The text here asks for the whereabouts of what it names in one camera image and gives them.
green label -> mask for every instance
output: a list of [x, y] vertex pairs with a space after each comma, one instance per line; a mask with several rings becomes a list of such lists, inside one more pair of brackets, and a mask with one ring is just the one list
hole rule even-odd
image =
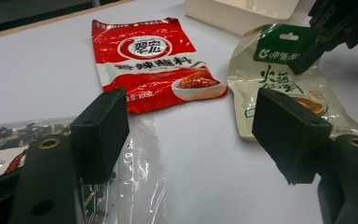
[[314, 43], [320, 29], [284, 24], [264, 25], [255, 50], [255, 61], [289, 64]]

white circular logo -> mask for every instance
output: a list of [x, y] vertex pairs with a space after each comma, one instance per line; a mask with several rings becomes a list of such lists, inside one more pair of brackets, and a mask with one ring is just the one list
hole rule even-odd
[[118, 53], [130, 59], [154, 59], [172, 51], [172, 44], [161, 36], [144, 35], [123, 40]]

plastic food package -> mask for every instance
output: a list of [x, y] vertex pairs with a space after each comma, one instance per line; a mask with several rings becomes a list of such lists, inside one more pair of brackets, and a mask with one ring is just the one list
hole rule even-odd
[[290, 95], [303, 106], [333, 124], [330, 137], [358, 135], [358, 123], [349, 117], [319, 69], [319, 61], [301, 75], [289, 63], [320, 36], [317, 28], [269, 24], [248, 32], [234, 49], [227, 83], [234, 93], [240, 136], [255, 141], [252, 134], [255, 102], [259, 88]]
[[92, 43], [103, 90], [125, 87], [130, 112], [227, 94], [227, 85], [213, 78], [177, 19], [93, 21]]
[[[0, 175], [22, 167], [28, 146], [54, 133], [70, 134], [75, 118], [0, 125]], [[103, 185], [82, 185], [87, 223], [167, 223], [165, 178], [152, 117], [130, 118], [130, 134]]]

red packaging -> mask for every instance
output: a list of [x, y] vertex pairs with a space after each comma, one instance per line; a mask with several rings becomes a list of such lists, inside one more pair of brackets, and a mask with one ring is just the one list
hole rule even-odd
[[130, 112], [227, 94], [227, 85], [213, 78], [177, 19], [93, 21], [92, 43], [103, 91], [127, 88]]

white table surface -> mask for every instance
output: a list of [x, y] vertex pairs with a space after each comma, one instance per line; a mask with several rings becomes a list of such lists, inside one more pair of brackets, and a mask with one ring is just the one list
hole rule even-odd
[[[102, 92], [91, 20], [178, 18], [213, 75], [226, 82], [240, 38], [194, 21], [183, 0], [138, 0], [0, 37], [0, 123], [72, 117]], [[322, 71], [358, 122], [358, 46], [325, 53]], [[165, 169], [169, 223], [322, 223], [316, 187], [288, 186], [257, 143], [237, 132], [232, 92], [151, 114]]]

